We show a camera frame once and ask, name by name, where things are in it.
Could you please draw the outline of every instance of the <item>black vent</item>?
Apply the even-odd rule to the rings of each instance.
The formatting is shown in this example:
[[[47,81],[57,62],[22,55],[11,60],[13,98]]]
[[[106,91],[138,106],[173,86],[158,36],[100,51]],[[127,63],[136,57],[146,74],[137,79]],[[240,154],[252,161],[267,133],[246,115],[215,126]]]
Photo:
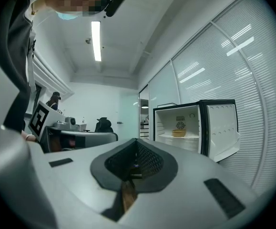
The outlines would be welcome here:
[[[245,209],[245,206],[218,179],[209,179],[204,184],[229,219]]]

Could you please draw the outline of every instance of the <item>office chair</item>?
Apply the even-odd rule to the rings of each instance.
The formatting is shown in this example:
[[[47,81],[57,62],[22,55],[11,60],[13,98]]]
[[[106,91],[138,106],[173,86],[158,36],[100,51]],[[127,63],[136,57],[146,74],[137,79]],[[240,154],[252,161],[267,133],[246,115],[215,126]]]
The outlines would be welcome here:
[[[111,122],[107,120],[107,117],[101,117],[97,119],[99,122],[96,124],[94,132],[113,132],[111,128]]]

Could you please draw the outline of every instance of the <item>person sitting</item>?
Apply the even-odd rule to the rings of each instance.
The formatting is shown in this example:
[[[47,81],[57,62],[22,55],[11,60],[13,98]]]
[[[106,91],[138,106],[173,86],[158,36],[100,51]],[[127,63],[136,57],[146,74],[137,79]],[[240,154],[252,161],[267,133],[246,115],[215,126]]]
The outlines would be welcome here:
[[[58,110],[58,100],[61,100],[60,93],[53,92],[52,97],[46,103],[47,106],[54,110]]]

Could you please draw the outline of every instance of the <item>mesh grille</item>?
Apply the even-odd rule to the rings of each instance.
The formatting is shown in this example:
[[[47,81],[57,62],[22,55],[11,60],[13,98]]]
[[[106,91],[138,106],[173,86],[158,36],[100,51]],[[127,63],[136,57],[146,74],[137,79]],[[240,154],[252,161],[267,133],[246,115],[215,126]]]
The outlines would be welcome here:
[[[136,159],[136,142],[122,149],[105,161],[105,167],[122,180],[126,180]]]
[[[163,167],[163,159],[160,155],[137,143],[137,160],[140,165],[142,178],[150,177],[159,172]]]

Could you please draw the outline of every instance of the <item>ceiling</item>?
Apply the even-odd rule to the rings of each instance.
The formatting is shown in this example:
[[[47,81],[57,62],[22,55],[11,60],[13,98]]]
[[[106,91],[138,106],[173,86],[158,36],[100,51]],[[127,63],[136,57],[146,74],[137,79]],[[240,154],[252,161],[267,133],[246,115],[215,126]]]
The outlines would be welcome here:
[[[65,21],[49,11],[39,16],[35,26],[37,33],[45,31],[47,42],[62,54],[63,61],[73,72],[72,81],[108,85],[131,83],[136,78],[136,66],[150,54],[148,42],[153,41],[154,35],[160,36],[158,28],[164,24],[163,18],[173,2],[126,0],[111,18],[104,18],[105,13],[101,12]],[[100,63],[94,60],[92,42],[86,43],[92,37],[91,21],[102,22]]]

